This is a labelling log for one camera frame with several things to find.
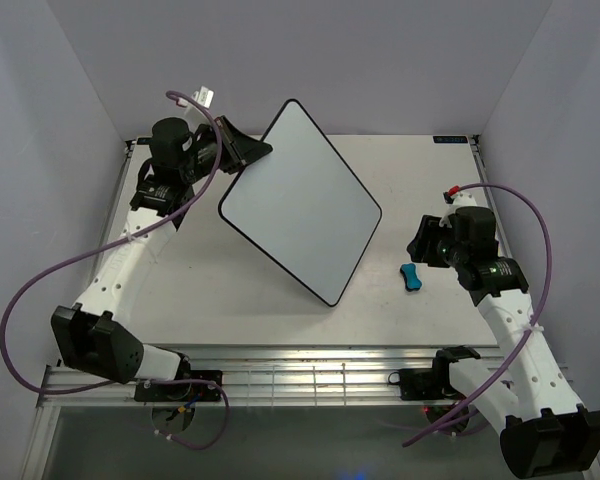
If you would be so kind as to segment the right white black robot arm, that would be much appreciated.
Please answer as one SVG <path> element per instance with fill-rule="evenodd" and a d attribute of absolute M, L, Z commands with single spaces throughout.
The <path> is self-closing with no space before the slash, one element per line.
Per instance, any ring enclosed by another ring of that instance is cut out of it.
<path fill-rule="evenodd" d="M 432 365 L 434 390 L 459 393 L 477 408 L 517 478 L 589 469 L 600 451 L 600 410 L 588 409 L 564 378 L 535 321 L 521 268 L 499 253 L 494 213 L 464 206 L 445 218 L 425 215 L 407 251 L 415 263 L 456 271 L 505 357 L 490 372 L 467 347 L 441 350 Z"/>

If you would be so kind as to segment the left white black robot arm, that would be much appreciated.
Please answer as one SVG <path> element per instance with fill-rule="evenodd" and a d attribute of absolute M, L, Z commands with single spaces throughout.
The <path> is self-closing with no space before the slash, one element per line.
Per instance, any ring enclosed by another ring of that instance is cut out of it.
<path fill-rule="evenodd" d="M 121 384 L 157 380 L 158 388 L 177 400 L 192 387 L 184 358 L 131 333 L 133 306 L 153 263 L 181 226 L 194 184 L 217 171 L 237 173 L 273 148 L 225 117 L 196 129 L 181 118 L 162 119 L 147 144 L 150 156 L 138 172 L 121 245 L 111 250 L 73 306 L 56 308 L 51 327 L 67 367 Z"/>

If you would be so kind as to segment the blue whiteboard eraser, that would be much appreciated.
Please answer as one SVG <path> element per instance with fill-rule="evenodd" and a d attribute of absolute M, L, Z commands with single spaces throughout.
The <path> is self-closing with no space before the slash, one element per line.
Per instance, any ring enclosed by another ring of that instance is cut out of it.
<path fill-rule="evenodd" d="M 413 263 L 402 264 L 399 269 L 407 292 L 416 292 L 422 288 L 422 282 L 417 275 L 416 265 Z"/>

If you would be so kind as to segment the black framed whiteboard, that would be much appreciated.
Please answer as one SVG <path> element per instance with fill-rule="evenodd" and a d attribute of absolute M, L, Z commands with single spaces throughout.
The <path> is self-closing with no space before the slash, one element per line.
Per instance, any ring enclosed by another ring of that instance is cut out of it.
<path fill-rule="evenodd" d="M 284 102 L 262 137 L 273 150 L 240 172 L 219 216 L 323 304 L 336 306 L 382 208 L 306 108 Z"/>

